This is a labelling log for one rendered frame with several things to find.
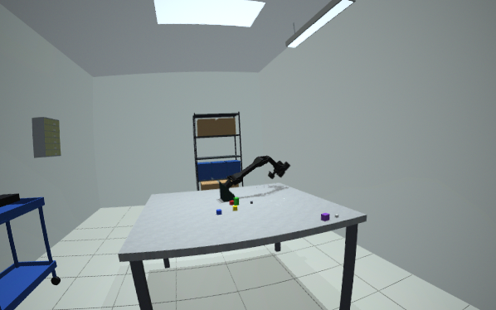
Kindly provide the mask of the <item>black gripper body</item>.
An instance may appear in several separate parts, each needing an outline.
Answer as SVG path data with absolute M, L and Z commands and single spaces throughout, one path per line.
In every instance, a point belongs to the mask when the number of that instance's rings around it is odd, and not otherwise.
M 284 165 L 281 161 L 278 161 L 277 163 L 278 163 L 278 164 L 280 164 L 280 165 L 282 165 L 282 166 Z M 274 169 L 274 172 L 273 172 L 273 173 L 271 173 L 271 172 L 270 172 L 268 176 L 269 176 L 271 179 L 274 179 L 274 178 L 275 178 L 275 174 L 276 174 L 276 173 L 278 173 L 278 172 L 277 172 L 277 170 L 275 170 L 275 169 Z

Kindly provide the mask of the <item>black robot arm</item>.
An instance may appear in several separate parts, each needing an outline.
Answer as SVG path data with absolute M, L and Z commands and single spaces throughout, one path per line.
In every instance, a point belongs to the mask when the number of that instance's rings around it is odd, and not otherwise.
M 246 176 L 248 173 L 250 173 L 251 171 L 253 171 L 257 167 L 263 166 L 264 164 L 266 164 L 268 162 L 274 166 L 275 170 L 277 170 L 278 173 L 276 173 L 276 175 L 278 175 L 279 177 L 282 177 L 285 174 L 285 171 L 290 166 L 288 164 L 288 162 L 285 162 L 285 164 L 282 166 L 282 165 L 278 164 L 277 162 L 275 162 L 269 156 L 257 157 L 250 166 L 248 166 L 247 168 L 245 168 L 241 172 L 235 173 L 231 176 L 227 176 L 227 181 L 222 185 L 224 185 L 224 187 L 229 190 L 233 184 L 237 185 L 237 184 L 240 184 L 241 182 L 243 182 L 243 180 L 242 180 L 243 177 Z

